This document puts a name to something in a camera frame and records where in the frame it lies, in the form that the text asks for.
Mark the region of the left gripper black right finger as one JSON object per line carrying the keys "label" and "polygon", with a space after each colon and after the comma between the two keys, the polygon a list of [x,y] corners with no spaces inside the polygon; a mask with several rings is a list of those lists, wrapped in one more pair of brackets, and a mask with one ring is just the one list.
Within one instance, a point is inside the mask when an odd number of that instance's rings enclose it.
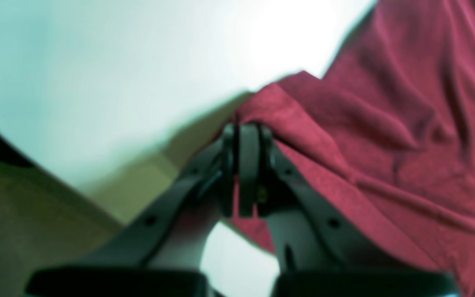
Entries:
{"label": "left gripper black right finger", "polygon": [[267,223],[281,274],[274,297],[457,297],[449,273],[408,265],[315,190],[265,126],[237,128],[241,217]]}

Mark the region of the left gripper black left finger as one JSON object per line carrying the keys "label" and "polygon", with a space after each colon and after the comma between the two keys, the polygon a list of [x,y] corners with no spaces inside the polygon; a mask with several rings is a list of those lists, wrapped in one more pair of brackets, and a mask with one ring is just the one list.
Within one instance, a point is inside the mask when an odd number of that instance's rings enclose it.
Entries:
{"label": "left gripper black left finger", "polygon": [[42,269],[28,297],[220,297],[200,271],[207,237],[233,212],[236,129],[187,163],[157,200],[111,241],[71,264]]}

